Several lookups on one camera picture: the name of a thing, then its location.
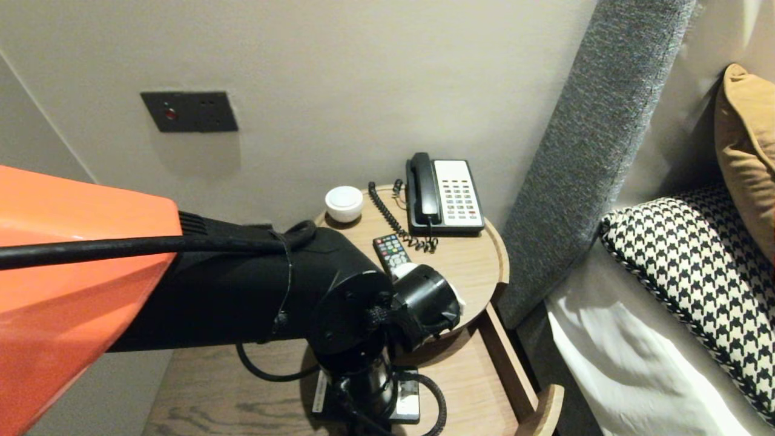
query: white bed sheet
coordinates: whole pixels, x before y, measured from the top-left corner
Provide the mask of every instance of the white bed sheet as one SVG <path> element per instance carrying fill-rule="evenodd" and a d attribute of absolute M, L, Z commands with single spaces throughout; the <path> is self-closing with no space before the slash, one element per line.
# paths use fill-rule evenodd
<path fill-rule="evenodd" d="M 599 241 L 546 308 L 604 434 L 773 434 L 687 328 Z"/>

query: black wall plate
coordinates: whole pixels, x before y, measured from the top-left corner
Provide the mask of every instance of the black wall plate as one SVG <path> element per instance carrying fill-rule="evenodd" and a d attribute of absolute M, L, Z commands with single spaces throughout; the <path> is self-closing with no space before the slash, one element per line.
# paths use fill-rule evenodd
<path fill-rule="evenodd" d="M 141 92 L 160 132 L 235 132 L 225 92 Z"/>

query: white cup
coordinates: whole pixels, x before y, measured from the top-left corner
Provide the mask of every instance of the white cup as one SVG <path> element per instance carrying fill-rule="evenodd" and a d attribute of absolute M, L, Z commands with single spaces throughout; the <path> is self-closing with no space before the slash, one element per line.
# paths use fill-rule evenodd
<path fill-rule="evenodd" d="M 363 193 L 353 186 L 337 186 L 325 194 L 325 211 L 340 223 L 351 223 L 363 210 Z"/>

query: telephone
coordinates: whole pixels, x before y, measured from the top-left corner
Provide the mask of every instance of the telephone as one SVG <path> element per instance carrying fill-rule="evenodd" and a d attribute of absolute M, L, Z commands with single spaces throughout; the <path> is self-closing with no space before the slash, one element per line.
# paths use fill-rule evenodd
<path fill-rule="evenodd" d="M 467 161 L 416 153 L 406 161 L 406 212 L 415 236 L 477 236 L 484 229 Z"/>

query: houndstooth pillow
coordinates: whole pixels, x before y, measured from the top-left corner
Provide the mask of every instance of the houndstooth pillow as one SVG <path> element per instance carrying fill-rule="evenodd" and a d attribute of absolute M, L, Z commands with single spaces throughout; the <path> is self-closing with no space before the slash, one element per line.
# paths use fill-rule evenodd
<path fill-rule="evenodd" d="M 601 239 L 775 427 L 772 264 L 726 187 L 611 212 L 603 217 Z"/>

